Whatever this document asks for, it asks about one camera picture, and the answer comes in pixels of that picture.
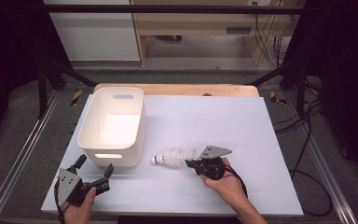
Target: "white board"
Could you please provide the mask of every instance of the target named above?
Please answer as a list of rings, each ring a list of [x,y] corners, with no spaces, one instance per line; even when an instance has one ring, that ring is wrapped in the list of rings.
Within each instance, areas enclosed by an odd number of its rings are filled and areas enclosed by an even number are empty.
[[[85,116],[89,97],[80,121]],[[219,96],[145,96],[146,132],[140,163],[115,168],[111,189],[97,196],[92,211],[112,215],[235,216],[193,169],[152,165],[151,157],[169,147],[231,149],[227,157],[243,179],[249,199],[264,216],[302,216],[290,175],[263,98]],[[68,168],[84,154],[77,125],[62,159]],[[86,160],[78,175],[84,182],[103,176],[104,168]],[[42,211],[56,212],[53,188]]]

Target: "black cable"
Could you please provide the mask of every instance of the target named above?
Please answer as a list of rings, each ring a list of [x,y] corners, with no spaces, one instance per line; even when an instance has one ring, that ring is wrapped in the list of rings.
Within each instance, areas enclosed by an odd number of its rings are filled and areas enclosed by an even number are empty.
[[[319,112],[321,112],[321,111],[322,111],[322,110],[317,110],[317,111],[314,111],[312,114],[310,114],[310,117],[313,117],[314,115],[318,114],[318,113],[319,113]],[[287,130],[285,130],[285,131],[278,132],[278,133],[276,133],[276,134],[290,132],[290,131],[292,131],[293,129],[295,129],[295,128],[297,128],[297,127],[300,127],[300,126],[301,126],[301,125],[303,125],[305,122],[306,122],[306,121],[305,121],[305,120],[303,120],[303,121],[302,121],[302,123],[297,124],[296,126],[293,126],[292,128],[287,129]]]
[[[261,33],[263,33],[263,36],[264,36],[264,37],[267,37],[266,34],[264,33],[264,30],[266,29],[267,24],[269,24],[269,20],[272,18],[272,16],[273,16],[273,14],[269,15],[269,17],[268,17],[266,23],[265,23],[264,26],[263,26],[263,30],[261,31]]]
[[[56,184],[54,185],[54,200],[57,206],[57,211],[58,211],[58,220],[60,221],[61,224],[65,224],[65,219],[63,216],[63,211],[61,210],[60,206],[58,205],[58,186],[60,185],[60,178],[58,178]]]
[[[280,65],[280,60],[284,59],[284,57],[281,57],[281,54],[285,54],[285,52],[281,52],[282,40],[287,35],[287,33],[289,33],[289,31],[292,30],[295,21],[297,20],[295,15],[290,15],[290,18],[292,21],[286,27],[283,33],[278,38],[276,36],[274,37],[273,51],[274,51],[274,56],[277,59],[276,62],[277,66]]]
[[[333,199],[330,195],[330,193],[327,191],[327,189],[324,187],[324,185],[319,181],[317,180],[315,177],[313,177],[312,175],[309,175],[303,171],[300,171],[300,170],[289,170],[290,173],[299,173],[299,174],[302,174],[308,178],[310,178],[311,180],[315,181],[315,183],[317,183],[319,186],[321,186],[321,188],[324,190],[324,192],[326,193],[326,196],[328,198],[328,201],[329,201],[329,207],[327,209],[327,211],[321,213],[321,214],[317,214],[317,213],[312,213],[304,208],[302,208],[303,212],[305,214],[308,214],[308,215],[311,215],[311,216],[314,216],[314,217],[325,217],[327,216],[328,214],[331,213],[331,211],[333,210]]]
[[[263,48],[260,46],[260,43],[258,42],[258,37],[257,34],[260,36],[260,41],[263,44]],[[267,55],[267,53],[265,52],[266,49],[266,43],[263,41],[263,36],[260,33],[260,30],[258,29],[258,14],[255,14],[255,42],[257,44],[257,46],[260,48],[261,52],[263,53],[264,57],[267,59],[267,61],[271,64],[275,64],[274,62],[272,62],[269,58],[269,56]]]
[[[282,120],[282,121],[275,122],[275,123],[273,123],[272,125],[277,125],[277,124],[280,124],[280,123],[288,122],[288,121],[292,120],[292,119],[295,118],[295,117],[297,117],[297,115],[293,115],[291,118],[286,119],[286,120]]]
[[[315,100],[315,101],[312,101],[312,102],[310,103],[309,110],[306,112],[305,117],[311,112],[311,110],[312,110],[314,107],[320,105],[320,103],[318,103],[317,105],[312,105],[312,104],[314,104],[314,103],[317,102],[317,101],[319,101],[319,100]],[[288,130],[288,129],[292,129],[292,128],[293,128],[296,124],[298,124],[300,121],[303,121],[303,119],[298,119],[298,120],[296,120],[295,122],[293,122],[292,124],[290,124],[290,125],[287,126],[287,127],[284,127],[284,128],[278,129],[278,130],[275,130],[275,133],[279,133],[279,132],[286,131],[286,130]]]
[[[63,212],[62,212],[63,214],[66,212],[66,209],[68,209],[70,205],[71,204],[68,203],[68,205],[65,207],[65,209],[63,209]]]
[[[242,178],[237,174],[237,172],[235,172],[235,170],[234,170],[231,166],[229,166],[229,165],[227,165],[227,164],[225,164],[225,166],[226,166],[226,167],[225,167],[225,170],[226,170],[226,171],[228,171],[228,172],[234,174],[234,175],[240,180],[243,193],[245,193],[246,197],[248,197],[248,190],[246,189],[245,183],[243,183]]]
[[[307,144],[310,140],[310,133],[311,133],[311,125],[310,125],[310,111],[312,110],[312,108],[314,108],[316,105],[312,105],[314,102],[317,102],[319,99],[313,101],[310,105],[309,105],[309,108],[308,108],[308,111],[307,111],[307,123],[309,125],[309,130],[308,130],[308,133],[307,133],[307,137],[306,137],[306,140],[304,142],[304,145],[303,147],[301,148],[301,151],[300,151],[300,155],[298,156],[298,159],[297,159],[297,162],[296,162],[296,165],[295,165],[295,168],[293,170],[289,170],[289,172],[291,172],[291,178],[292,178],[292,181],[294,180],[295,178],[295,174],[296,173],[299,173],[299,174],[302,174],[302,175],[305,175],[307,177],[309,177],[310,179],[312,179],[313,181],[315,181],[318,185],[320,185],[322,187],[322,189],[324,190],[324,192],[326,193],[327,197],[328,197],[328,200],[329,200],[329,208],[327,209],[326,212],[323,212],[321,214],[316,214],[316,213],[312,213],[310,211],[307,211],[306,209],[302,208],[304,213],[308,214],[308,215],[311,215],[311,216],[315,216],[315,217],[324,217],[324,216],[327,216],[328,214],[330,214],[330,212],[332,211],[333,209],[333,200],[331,198],[331,195],[330,193],[327,191],[327,189],[323,186],[323,184],[321,182],[319,182],[315,177],[303,172],[303,171],[299,171],[298,170],[298,165],[301,163],[301,160],[303,158],[303,155],[304,155],[304,152],[305,152],[305,149],[307,148]]]

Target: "aluminum rail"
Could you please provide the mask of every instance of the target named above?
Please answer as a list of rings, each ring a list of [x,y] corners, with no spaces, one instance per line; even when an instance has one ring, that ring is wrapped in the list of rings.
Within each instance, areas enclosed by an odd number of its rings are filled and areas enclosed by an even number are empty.
[[[27,11],[65,13],[199,13],[199,14],[276,14],[303,15],[324,13],[323,8],[303,7],[230,7],[163,5],[23,5]]]
[[[292,110],[296,114],[296,103],[295,103],[295,96],[292,92],[285,92],[286,99],[288,100],[289,105],[292,107]],[[308,131],[310,127],[308,126],[307,122],[301,125],[301,131],[303,134],[304,139],[307,137]],[[310,135],[310,140],[308,142],[310,147],[310,155],[315,163],[315,166],[318,170],[319,175],[321,176],[322,181],[324,182],[324,186],[330,193],[333,199],[333,205],[336,208],[337,214],[341,219],[343,224],[356,224],[356,218],[345,199],[344,194],[341,191],[341,188],[338,185],[338,182],[334,178],[333,173],[331,172],[327,162],[322,155],[321,150],[319,149],[318,145],[316,144],[315,139],[313,138],[312,134]]]
[[[34,146],[37,143],[37,140],[39,139],[41,133],[43,132],[48,119],[56,105],[57,99],[60,95],[61,91],[53,91],[53,93],[50,96],[49,99],[49,107],[45,115],[38,119],[33,130],[31,131],[30,135],[28,136],[28,139],[26,140],[24,146],[22,147],[22,150],[17,157],[16,161],[12,165],[9,173],[7,174],[7,177],[0,188],[0,214],[2,212],[2,209],[4,208],[8,197],[10,196],[11,191],[14,189],[17,181],[20,178],[21,172],[25,167],[25,164],[27,163],[32,151],[34,150]]]

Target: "floor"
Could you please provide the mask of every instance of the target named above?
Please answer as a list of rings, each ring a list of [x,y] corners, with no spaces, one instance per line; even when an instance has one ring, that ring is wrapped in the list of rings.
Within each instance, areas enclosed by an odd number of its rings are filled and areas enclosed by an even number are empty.
[[[150,39],[145,66],[139,64],[123,65],[81,64],[76,70],[97,82],[139,82],[139,83],[227,83],[241,85],[255,80],[272,70],[275,65],[266,61],[254,67],[244,42],[240,37],[184,36],[177,41],[174,36],[155,36]],[[64,76],[67,86],[64,91],[49,90],[49,96],[57,95],[57,103],[51,111],[48,122],[42,127],[42,133],[34,136],[35,141],[27,146],[27,138],[35,126],[38,113],[37,83],[31,82],[14,90],[10,94],[10,106],[0,126],[0,223],[58,223],[52,214],[40,212],[56,167],[59,166],[66,145],[71,139],[78,116],[86,97],[81,97],[75,106],[69,106],[74,92],[82,90],[83,95],[92,92],[92,88]],[[283,92],[279,88],[280,77],[275,77],[260,86],[259,92],[266,100],[271,121],[286,120],[294,115],[287,104],[293,93]],[[274,91],[279,101],[271,101]],[[307,91],[307,100],[315,98],[313,91]],[[270,223],[358,223],[358,164],[341,157],[339,143],[331,131],[323,114],[312,117],[312,136],[321,149],[326,163],[332,170],[346,202],[355,216],[353,221],[343,221],[337,214],[339,206],[324,217],[305,215],[303,217],[269,217]],[[282,154],[287,166],[293,167],[298,158],[299,149],[304,144],[301,127],[288,133],[277,134]],[[29,147],[29,154],[24,148]],[[301,169],[321,181],[321,174],[315,166],[313,149],[305,153]],[[16,161],[19,155],[25,155],[23,165]],[[322,213],[328,208],[328,200],[320,186],[304,176],[295,179],[298,197],[306,210]],[[94,216],[93,221],[115,223],[115,217]]]

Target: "human hand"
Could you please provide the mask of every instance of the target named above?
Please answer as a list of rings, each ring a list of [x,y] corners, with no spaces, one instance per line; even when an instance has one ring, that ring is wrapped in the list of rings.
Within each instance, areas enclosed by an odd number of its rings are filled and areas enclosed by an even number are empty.
[[[222,160],[225,165],[231,167],[227,158],[222,158]],[[234,209],[241,223],[267,223],[249,202],[243,192],[240,180],[234,174],[225,171],[225,174],[219,180],[212,180],[205,175],[202,175],[201,179],[205,186],[214,189],[220,197]]]
[[[65,219],[65,224],[89,224],[90,209],[94,204],[96,194],[97,189],[92,187],[89,192],[87,192],[86,198],[80,207],[65,202],[61,206],[61,210],[64,211],[63,216]]]
[[[225,165],[231,167],[227,158],[222,158],[222,160]],[[239,200],[247,201],[239,179],[228,171],[225,171],[225,174],[219,180],[212,180],[205,175],[202,175],[201,179],[205,186],[214,189],[229,205],[234,205]]]

